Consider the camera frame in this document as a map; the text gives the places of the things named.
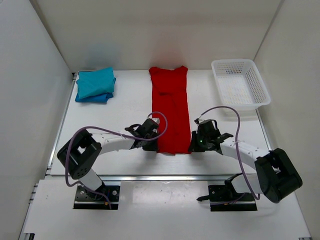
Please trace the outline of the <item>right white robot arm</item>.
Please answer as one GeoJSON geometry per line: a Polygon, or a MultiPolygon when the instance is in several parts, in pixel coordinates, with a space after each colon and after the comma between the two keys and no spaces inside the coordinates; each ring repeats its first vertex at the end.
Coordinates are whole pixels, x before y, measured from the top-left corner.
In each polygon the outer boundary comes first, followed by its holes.
{"type": "Polygon", "coordinates": [[[287,153],[281,149],[265,150],[243,141],[237,141],[230,133],[220,133],[216,120],[195,120],[197,130],[191,133],[189,151],[203,153],[215,151],[222,156],[236,159],[255,170],[246,174],[243,170],[224,182],[222,193],[232,203],[242,195],[264,195],[272,203],[279,203],[303,185],[303,180],[287,153]]]}

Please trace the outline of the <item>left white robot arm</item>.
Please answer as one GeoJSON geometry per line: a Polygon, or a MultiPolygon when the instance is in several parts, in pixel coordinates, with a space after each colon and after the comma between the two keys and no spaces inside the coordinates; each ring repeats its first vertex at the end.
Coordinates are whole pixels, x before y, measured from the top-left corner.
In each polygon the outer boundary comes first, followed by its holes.
{"type": "Polygon", "coordinates": [[[141,124],[125,130],[129,134],[96,126],[79,129],[57,153],[58,160],[64,166],[66,185],[82,185],[84,192],[93,200],[108,201],[106,185],[93,170],[96,159],[110,152],[153,146],[163,135],[156,127],[145,128],[141,124]]]}

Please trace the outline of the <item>red t shirt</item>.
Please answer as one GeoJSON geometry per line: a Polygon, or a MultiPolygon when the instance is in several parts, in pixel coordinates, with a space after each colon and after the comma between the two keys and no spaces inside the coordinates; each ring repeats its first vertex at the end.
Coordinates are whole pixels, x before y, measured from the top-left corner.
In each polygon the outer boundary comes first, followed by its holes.
{"type": "Polygon", "coordinates": [[[149,69],[152,83],[152,111],[161,112],[159,131],[164,133],[157,140],[158,152],[171,155],[190,154],[191,127],[187,96],[187,72],[185,66],[176,69],[149,69]]]}

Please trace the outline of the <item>blue t shirt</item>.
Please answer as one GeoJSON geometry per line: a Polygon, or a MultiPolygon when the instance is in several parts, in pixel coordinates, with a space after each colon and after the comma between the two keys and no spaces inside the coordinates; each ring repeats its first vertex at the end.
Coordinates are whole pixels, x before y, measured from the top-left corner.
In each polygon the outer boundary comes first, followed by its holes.
{"type": "Polygon", "coordinates": [[[77,83],[77,103],[106,104],[114,97],[116,78],[79,77],[77,83]]]}

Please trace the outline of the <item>teal t shirt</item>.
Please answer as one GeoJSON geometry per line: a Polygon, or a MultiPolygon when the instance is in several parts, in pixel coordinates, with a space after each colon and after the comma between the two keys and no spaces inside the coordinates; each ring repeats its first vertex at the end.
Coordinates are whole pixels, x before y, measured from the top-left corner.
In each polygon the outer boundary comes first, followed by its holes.
{"type": "Polygon", "coordinates": [[[96,71],[81,71],[78,73],[77,94],[79,99],[113,93],[116,78],[112,67],[96,71]]]}

